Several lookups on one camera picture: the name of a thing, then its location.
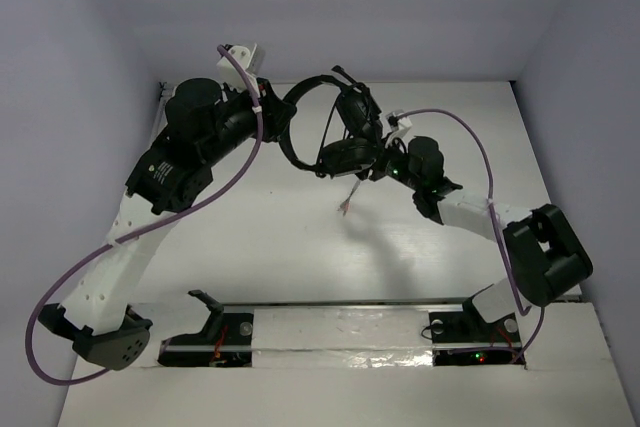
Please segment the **black over-ear headphones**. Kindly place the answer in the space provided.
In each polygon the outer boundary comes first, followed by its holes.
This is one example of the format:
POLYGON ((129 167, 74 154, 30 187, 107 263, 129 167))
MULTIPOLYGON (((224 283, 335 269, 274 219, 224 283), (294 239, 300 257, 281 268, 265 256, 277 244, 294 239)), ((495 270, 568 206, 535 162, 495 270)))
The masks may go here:
POLYGON ((364 180, 384 150, 381 109, 365 83, 356 80, 340 65, 331 71, 331 74, 298 82, 284 96, 285 103, 296 106, 306 94, 322 85, 338 89, 315 161, 300 160, 289 126, 281 134, 279 146, 291 165, 318 178, 354 175, 364 180))

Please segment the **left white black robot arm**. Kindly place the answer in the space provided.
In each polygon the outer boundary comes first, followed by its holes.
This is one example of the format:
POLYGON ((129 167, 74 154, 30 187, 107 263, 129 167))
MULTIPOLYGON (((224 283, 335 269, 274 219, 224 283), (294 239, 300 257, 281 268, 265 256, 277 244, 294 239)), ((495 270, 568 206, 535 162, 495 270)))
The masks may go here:
POLYGON ((129 367, 152 327, 130 299, 160 244, 180 220, 228 192, 296 112, 266 79, 255 94, 208 78, 178 84, 164 106, 165 127, 125 183, 105 244, 71 268, 85 273, 62 302, 39 301, 27 330, 41 324, 102 373, 129 367))

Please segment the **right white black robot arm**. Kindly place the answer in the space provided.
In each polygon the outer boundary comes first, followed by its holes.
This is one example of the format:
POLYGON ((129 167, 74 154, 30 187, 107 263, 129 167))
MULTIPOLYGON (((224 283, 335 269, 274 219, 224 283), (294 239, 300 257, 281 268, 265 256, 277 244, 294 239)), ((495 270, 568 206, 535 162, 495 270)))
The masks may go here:
POLYGON ((371 174, 373 180, 382 177, 412 190, 414 206, 426 219, 498 246, 506 278, 463 304, 461 325, 472 339, 487 338, 510 314, 548 306, 593 273, 589 255, 559 207, 515 207, 463 188, 444 175, 444 156, 431 138, 415 137, 406 148, 387 147, 371 174))

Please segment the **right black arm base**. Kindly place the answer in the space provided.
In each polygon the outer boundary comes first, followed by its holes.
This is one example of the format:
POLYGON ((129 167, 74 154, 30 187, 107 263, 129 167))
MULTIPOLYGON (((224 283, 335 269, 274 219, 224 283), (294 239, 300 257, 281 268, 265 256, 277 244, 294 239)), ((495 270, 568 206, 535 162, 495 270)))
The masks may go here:
POLYGON ((523 343, 513 314, 493 323, 463 311, 428 315, 420 336, 431 342, 436 367, 523 364, 523 343))

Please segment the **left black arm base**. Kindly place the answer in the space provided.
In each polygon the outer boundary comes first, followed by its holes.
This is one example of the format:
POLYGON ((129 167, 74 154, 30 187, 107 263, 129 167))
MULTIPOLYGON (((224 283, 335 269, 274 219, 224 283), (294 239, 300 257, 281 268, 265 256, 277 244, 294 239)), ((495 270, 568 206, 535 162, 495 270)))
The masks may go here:
POLYGON ((242 368, 252 366, 254 315, 224 313, 205 322, 199 332, 161 342, 158 363, 163 367, 242 368))

